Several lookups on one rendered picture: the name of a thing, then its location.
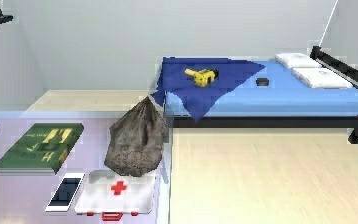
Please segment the white pillow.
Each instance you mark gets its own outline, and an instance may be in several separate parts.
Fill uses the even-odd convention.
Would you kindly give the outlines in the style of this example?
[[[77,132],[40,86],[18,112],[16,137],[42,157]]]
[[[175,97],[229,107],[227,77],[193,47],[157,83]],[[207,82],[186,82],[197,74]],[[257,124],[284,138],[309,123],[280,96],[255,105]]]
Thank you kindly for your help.
[[[275,59],[288,69],[320,67],[317,61],[302,53],[280,53],[275,55]]]
[[[293,74],[313,89],[350,89],[353,85],[327,68],[293,68]]]

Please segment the white first aid box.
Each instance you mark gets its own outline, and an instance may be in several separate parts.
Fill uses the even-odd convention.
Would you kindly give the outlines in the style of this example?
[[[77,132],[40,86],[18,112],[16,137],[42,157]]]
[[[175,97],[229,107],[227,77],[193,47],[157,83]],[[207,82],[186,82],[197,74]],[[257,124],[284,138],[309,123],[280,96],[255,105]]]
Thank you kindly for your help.
[[[94,170],[83,182],[74,210],[87,216],[100,214],[103,221],[120,221],[124,214],[148,214],[153,207],[157,175],[155,170],[141,177]]]

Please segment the blue bed with black frame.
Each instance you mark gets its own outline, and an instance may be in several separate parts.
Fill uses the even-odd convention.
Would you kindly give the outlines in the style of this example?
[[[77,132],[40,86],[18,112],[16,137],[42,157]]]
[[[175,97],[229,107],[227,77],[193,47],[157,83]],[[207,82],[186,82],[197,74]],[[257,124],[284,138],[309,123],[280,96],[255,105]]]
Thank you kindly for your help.
[[[165,58],[153,94],[175,128],[351,128],[358,143],[358,70],[315,46],[309,55],[349,81],[350,89],[313,89],[276,60]],[[219,71],[198,87],[186,69]],[[267,78],[268,86],[257,86]]]

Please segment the green book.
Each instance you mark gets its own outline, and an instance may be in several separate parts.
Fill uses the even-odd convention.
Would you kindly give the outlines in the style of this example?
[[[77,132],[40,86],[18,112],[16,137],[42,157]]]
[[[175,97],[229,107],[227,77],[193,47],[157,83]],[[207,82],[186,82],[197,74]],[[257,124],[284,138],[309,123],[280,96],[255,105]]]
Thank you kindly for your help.
[[[81,123],[35,123],[0,158],[0,175],[56,174],[83,130]]]

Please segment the brown drawstring pouch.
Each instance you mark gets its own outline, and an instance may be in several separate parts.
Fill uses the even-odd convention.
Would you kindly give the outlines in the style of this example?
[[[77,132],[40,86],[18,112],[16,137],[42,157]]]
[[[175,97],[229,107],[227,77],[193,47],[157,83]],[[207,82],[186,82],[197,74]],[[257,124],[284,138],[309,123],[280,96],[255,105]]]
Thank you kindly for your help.
[[[145,97],[110,127],[104,165],[122,176],[141,177],[158,167],[166,134],[165,120]]]

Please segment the yellow toy tool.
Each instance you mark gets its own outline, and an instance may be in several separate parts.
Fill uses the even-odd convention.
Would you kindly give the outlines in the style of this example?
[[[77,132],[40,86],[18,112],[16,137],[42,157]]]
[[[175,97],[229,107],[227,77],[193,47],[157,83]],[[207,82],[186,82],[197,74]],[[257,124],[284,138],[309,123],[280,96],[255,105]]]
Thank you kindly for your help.
[[[193,78],[193,83],[198,87],[206,87],[219,75],[219,71],[215,69],[203,69],[199,71],[186,69],[185,74]]]

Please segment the white smartphone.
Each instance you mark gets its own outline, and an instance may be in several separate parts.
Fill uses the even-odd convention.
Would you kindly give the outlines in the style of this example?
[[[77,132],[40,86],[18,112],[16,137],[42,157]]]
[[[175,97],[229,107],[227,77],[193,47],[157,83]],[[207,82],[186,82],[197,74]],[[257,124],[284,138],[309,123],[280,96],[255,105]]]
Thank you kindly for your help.
[[[47,204],[46,212],[67,212],[83,181],[84,173],[66,173]]]

